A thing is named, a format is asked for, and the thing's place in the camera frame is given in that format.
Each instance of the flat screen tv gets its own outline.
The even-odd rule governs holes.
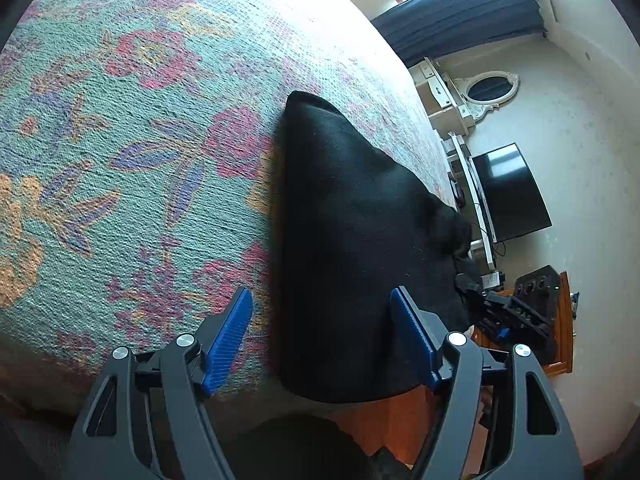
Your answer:
[[[495,242],[551,227],[545,202],[516,144],[474,156],[473,164]]]

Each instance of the bedspread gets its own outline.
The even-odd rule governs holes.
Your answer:
[[[0,56],[0,385],[73,413],[110,349],[163,346],[238,285],[225,399],[273,381],[273,133],[334,104],[453,204],[412,78],[349,0],[34,0]]]

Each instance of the blue rubber pad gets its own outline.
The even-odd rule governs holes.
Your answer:
[[[434,391],[442,380],[437,371],[435,348],[424,333],[421,322],[416,319],[413,309],[397,288],[391,292],[389,306],[405,355],[413,365],[418,380]]]
[[[211,395],[225,383],[253,310],[251,292],[242,291],[207,354],[205,376],[202,380],[202,389],[207,395]]]

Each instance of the brown wooden furniture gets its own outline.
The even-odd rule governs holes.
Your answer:
[[[560,273],[554,336],[558,343],[558,358],[544,367],[549,377],[569,374],[574,368],[574,322],[566,272]],[[497,348],[479,330],[475,331],[472,338],[479,346]],[[431,427],[435,407],[436,397],[420,386],[400,396],[361,404],[334,415],[332,420],[341,430],[349,433],[367,454],[386,446],[398,460],[413,464]]]

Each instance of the floral bedspread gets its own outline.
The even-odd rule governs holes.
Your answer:
[[[34,0],[0,55],[0,385],[72,412],[110,349],[240,284],[222,396],[270,380],[273,133],[321,95],[453,204],[412,78],[348,0]]]

